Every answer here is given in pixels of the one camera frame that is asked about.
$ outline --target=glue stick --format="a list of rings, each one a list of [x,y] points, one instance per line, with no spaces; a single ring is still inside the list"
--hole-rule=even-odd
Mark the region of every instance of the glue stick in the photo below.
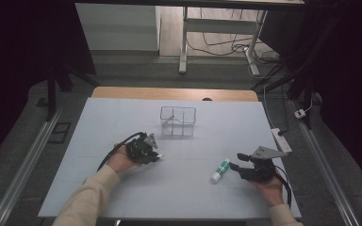
[[[211,181],[217,183],[228,168],[230,168],[230,160],[225,158],[224,161],[222,161],[222,164],[216,169],[213,176],[211,176]]]

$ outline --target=sleeve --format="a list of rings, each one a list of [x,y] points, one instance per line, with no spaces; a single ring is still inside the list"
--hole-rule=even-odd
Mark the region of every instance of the sleeve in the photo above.
[[[273,226],[303,226],[293,217],[287,204],[275,205],[269,211]]]
[[[66,201],[53,225],[95,225],[108,205],[110,190],[119,182],[116,172],[104,165]]]

